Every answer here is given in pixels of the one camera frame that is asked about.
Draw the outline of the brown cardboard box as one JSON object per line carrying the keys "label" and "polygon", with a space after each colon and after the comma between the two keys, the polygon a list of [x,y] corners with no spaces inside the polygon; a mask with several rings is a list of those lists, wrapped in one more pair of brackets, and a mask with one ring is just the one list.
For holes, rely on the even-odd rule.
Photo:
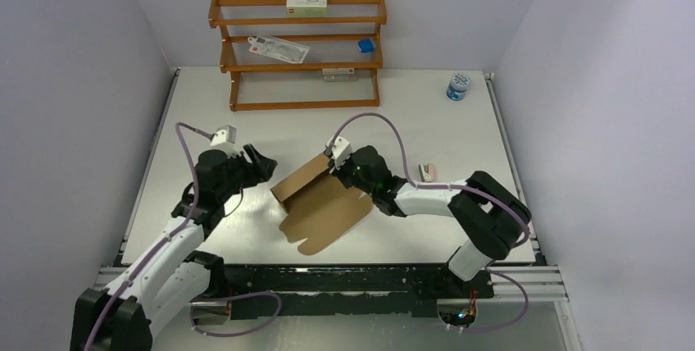
{"label": "brown cardboard box", "polygon": [[299,243],[298,252],[313,256],[326,249],[373,209],[370,196],[329,173],[329,159],[319,153],[272,187],[286,217],[279,230]]}

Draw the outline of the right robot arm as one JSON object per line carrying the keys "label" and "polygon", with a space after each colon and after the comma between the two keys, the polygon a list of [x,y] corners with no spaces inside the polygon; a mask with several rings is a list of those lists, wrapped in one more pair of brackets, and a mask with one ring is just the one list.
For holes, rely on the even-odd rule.
{"label": "right robot arm", "polygon": [[528,238],[531,211],[489,173],[475,171],[454,185],[416,184],[393,174],[371,145],[352,150],[333,146],[325,150],[329,172],[345,188],[368,195],[385,215],[451,217],[467,240],[445,263],[444,290],[461,297],[474,277],[489,264],[504,260]]}

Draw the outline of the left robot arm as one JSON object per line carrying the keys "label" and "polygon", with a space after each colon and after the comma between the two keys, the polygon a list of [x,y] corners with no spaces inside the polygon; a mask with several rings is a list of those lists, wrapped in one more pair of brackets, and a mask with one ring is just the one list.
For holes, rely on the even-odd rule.
{"label": "left robot arm", "polygon": [[251,144],[241,153],[201,153],[158,241],[103,289],[78,297],[70,349],[149,350],[185,304],[229,291],[223,258],[199,246],[220,224],[229,199],[269,181],[277,165]]}

